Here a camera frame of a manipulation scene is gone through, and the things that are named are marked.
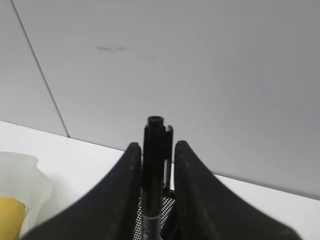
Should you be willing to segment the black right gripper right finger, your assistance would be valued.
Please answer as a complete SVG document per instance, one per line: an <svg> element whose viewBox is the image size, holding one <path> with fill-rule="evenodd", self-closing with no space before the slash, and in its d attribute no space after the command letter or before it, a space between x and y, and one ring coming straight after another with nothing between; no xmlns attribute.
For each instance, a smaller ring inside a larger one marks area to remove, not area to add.
<svg viewBox="0 0 320 240"><path fill-rule="evenodd" d="M177 221L183 240L299 240L286 224L232 192L205 166L190 145L174 150Z"/></svg>

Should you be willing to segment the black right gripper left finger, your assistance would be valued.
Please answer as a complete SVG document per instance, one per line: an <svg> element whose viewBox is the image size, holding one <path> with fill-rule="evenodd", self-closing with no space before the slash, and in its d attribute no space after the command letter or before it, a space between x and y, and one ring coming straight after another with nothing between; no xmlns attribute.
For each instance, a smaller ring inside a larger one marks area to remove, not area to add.
<svg viewBox="0 0 320 240"><path fill-rule="evenodd" d="M141 188L141 148L132 142L86 195L34 227L25 240L131 240Z"/></svg>

